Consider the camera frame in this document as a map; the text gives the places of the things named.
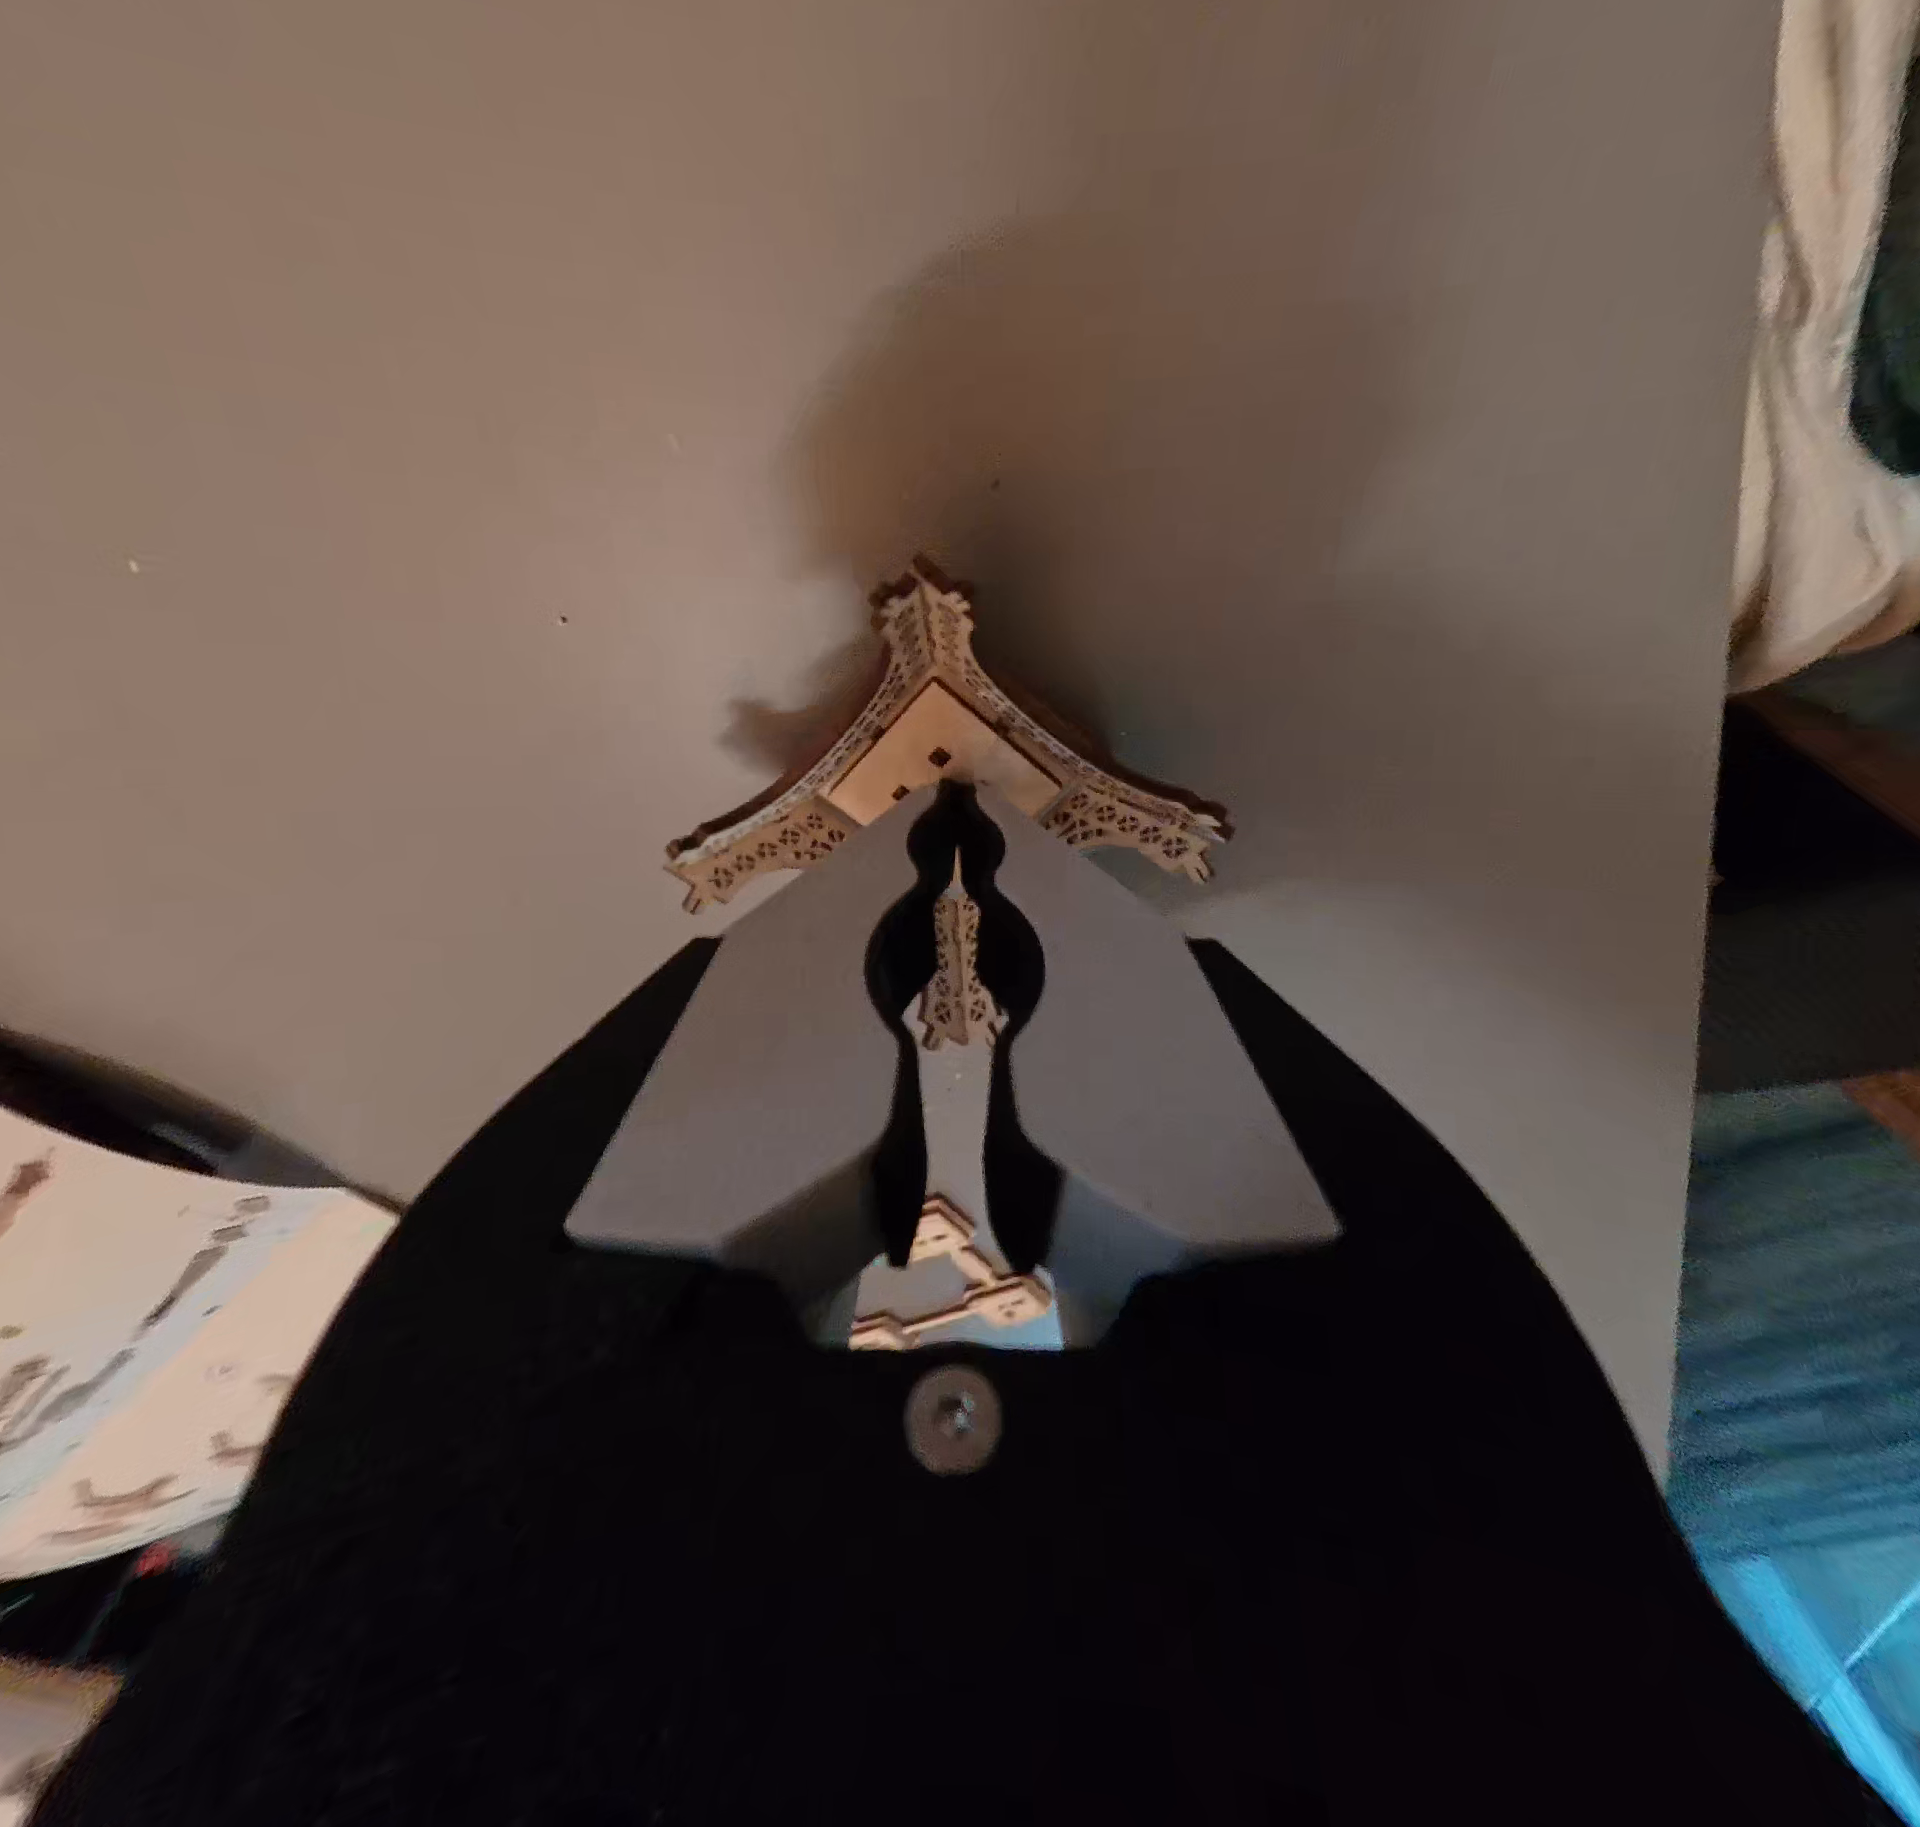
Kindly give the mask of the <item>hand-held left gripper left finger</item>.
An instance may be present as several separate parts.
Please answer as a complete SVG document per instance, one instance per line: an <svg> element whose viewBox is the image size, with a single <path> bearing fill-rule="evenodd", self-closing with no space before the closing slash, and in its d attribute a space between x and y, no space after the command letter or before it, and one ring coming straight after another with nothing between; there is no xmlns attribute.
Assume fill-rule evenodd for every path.
<svg viewBox="0 0 1920 1827"><path fill-rule="evenodd" d="M940 967L953 787L912 787L827 866L711 937L563 1236L752 1271L846 1347L873 1259L908 1261L928 1186L912 1011Z"/></svg>

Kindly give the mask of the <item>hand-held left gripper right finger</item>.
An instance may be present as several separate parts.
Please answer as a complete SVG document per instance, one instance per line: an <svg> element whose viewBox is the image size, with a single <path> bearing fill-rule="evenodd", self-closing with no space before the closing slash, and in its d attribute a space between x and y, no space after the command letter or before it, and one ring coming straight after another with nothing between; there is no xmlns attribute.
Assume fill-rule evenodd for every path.
<svg viewBox="0 0 1920 1827"><path fill-rule="evenodd" d="M1062 1341L1092 1347L1150 1277L1329 1250L1340 1212L1180 924L995 787L953 792L953 835L1006 1014L986 1212Z"/></svg>

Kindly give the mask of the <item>wooden tower spire piece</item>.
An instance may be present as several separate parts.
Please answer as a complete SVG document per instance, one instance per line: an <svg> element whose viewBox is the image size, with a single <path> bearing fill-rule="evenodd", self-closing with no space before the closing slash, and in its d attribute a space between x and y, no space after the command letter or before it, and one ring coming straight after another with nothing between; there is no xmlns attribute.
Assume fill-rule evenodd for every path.
<svg viewBox="0 0 1920 1827"><path fill-rule="evenodd" d="M920 990L920 1048L995 1048L1002 1003L976 971L981 910L961 880L933 901L933 977Z"/></svg>

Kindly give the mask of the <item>wooden Eiffel tower model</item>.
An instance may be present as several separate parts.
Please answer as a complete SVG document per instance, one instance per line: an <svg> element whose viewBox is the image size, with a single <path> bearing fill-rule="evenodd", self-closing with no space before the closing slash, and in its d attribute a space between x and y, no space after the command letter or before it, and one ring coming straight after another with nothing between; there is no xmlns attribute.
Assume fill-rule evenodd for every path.
<svg viewBox="0 0 1920 1827"><path fill-rule="evenodd" d="M1157 870L1210 882L1233 835L1225 805L1121 766L1092 732L976 659L972 589L915 555L869 597L879 672L854 708L827 720L827 741L764 792L676 835L663 870L684 917L727 906L752 882L810 872L860 828L940 778L1002 787L1044 833L1129 850ZM1055 1292L1006 1268L986 1218L961 1209L960 1164L933 1164L912 1259L873 1261L854 1285L848 1347L908 1352L933 1341L1062 1347Z"/></svg>

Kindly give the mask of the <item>grey desk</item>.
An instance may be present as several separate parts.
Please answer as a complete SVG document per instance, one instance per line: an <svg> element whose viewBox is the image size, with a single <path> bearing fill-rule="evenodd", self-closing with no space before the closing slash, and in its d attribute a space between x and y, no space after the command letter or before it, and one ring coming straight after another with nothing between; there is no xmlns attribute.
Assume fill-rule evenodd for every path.
<svg viewBox="0 0 1920 1827"><path fill-rule="evenodd" d="M3 0L3 1024L385 1192L981 659L1665 1460L1779 0Z"/></svg>

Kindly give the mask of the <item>dark rounded object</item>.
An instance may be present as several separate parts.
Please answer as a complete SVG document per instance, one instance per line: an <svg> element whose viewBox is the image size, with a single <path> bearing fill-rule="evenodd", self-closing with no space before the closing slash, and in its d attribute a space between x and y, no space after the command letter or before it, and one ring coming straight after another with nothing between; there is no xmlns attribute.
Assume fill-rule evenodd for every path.
<svg viewBox="0 0 1920 1827"><path fill-rule="evenodd" d="M19 1028L0 1032L0 1104L34 1125L117 1149L125 1162L260 1186L339 1186L380 1212L405 1212L405 1197L330 1170L304 1145L284 1141L264 1124L230 1115L208 1096Z"/></svg>

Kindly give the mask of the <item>white instruction leaflet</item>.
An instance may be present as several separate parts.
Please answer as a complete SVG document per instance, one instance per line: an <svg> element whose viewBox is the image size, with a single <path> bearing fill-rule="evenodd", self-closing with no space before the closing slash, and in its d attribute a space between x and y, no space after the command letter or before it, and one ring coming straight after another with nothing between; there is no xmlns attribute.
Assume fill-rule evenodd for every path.
<svg viewBox="0 0 1920 1827"><path fill-rule="evenodd" d="M230 1519L393 1212L131 1162L16 1109L0 1175L0 1577Z"/></svg>

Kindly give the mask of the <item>cream cloth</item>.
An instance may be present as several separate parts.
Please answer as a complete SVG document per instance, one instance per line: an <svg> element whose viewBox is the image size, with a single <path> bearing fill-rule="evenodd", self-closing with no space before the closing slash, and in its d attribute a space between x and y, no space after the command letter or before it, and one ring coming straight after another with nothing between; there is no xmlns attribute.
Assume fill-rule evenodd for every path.
<svg viewBox="0 0 1920 1827"><path fill-rule="evenodd" d="M1779 0L1728 694L1915 625L1915 479L1853 437L1853 347L1920 0Z"/></svg>

